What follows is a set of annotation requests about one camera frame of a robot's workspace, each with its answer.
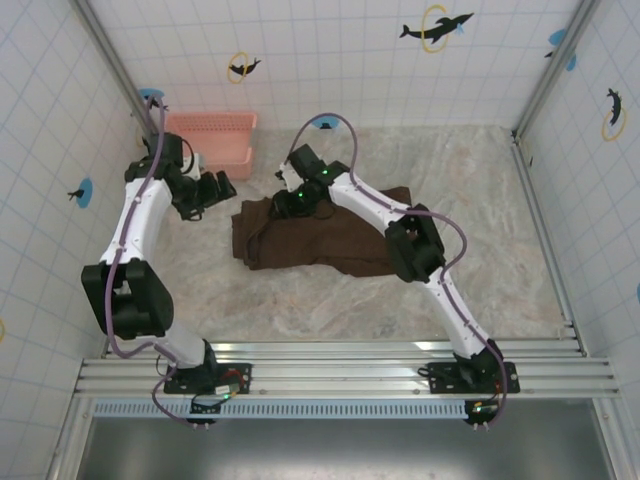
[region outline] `pink plastic basket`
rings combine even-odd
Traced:
[[[232,180],[246,180],[253,165],[253,112],[170,113],[166,127],[204,156],[208,170],[224,170]]]

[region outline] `metal frame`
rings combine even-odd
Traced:
[[[538,82],[531,100],[527,102],[527,108],[520,117],[518,125],[514,129],[516,139],[524,138],[525,134],[533,124],[538,113],[542,109],[542,105],[547,101],[553,87],[555,86],[560,74],[569,62],[571,55],[574,54],[578,41],[589,25],[591,18],[598,9],[601,0],[581,0],[578,9],[574,14],[566,33],[560,45],[551,57],[551,63],[544,75]]]

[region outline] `brown cloth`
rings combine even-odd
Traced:
[[[384,195],[411,204],[407,187]],[[269,218],[271,199],[244,201],[231,217],[233,256],[251,270],[330,265],[354,277],[392,275],[384,237],[346,208],[321,201],[313,217]]]

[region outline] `dolphin decal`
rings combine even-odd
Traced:
[[[473,16],[473,13],[469,13],[467,15],[459,15],[455,18],[449,18],[449,17],[442,17],[439,18],[436,23],[439,24],[439,26],[435,27],[435,28],[431,28],[429,30],[425,30],[424,31],[424,38],[429,38],[431,39],[431,44],[433,45],[434,43],[436,43],[438,40],[440,40],[440,38],[442,38],[443,36],[454,32],[454,31],[461,31],[462,29],[462,25],[469,20],[471,17]],[[420,38],[422,39],[422,34],[423,32],[420,30],[409,30],[409,27],[406,25],[402,26],[402,33],[400,34],[400,38],[402,37],[406,37],[407,35],[409,35],[410,37],[414,37],[414,38]]]
[[[251,72],[253,72],[256,68],[256,65],[258,65],[262,60],[258,60],[257,58],[253,59],[253,63],[251,65],[249,65],[247,67],[247,71],[245,73],[244,65],[240,65],[239,67],[236,67],[235,65],[231,65],[229,67],[229,69],[233,72],[233,73],[237,73],[238,75],[249,75]]]
[[[613,113],[613,115],[609,121],[609,125],[613,127],[620,118],[620,112],[622,111],[622,97],[620,97],[618,92],[614,92],[612,89],[609,89],[607,97],[611,97],[613,99],[613,106],[611,107],[611,113]]]

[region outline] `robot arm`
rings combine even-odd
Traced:
[[[274,196],[273,216],[310,215],[322,199],[342,206],[385,237],[396,275],[405,282],[416,282],[426,292],[449,336],[456,359],[453,365],[427,365],[433,376],[425,376],[430,379],[433,393],[436,393],[434,381],[438,376],[442,379],[442,375],[459,382],[452,385],[445,381],[438,393],[495,391],[502,354],[474,319],[449,272],[442,275],[444,245],[433,219],[412,213],[416,210],[426,212],[426,207],[410,207],[382,195],[359,180],[342,163],[325,164],[308,145],[293,151],[287,162],[281,164],[276,176],[285,182],[287,188]],[[513,364],[509,364],[509,371],[515,371]],[[517,389],[517,385],[509,385],[510,391]]]

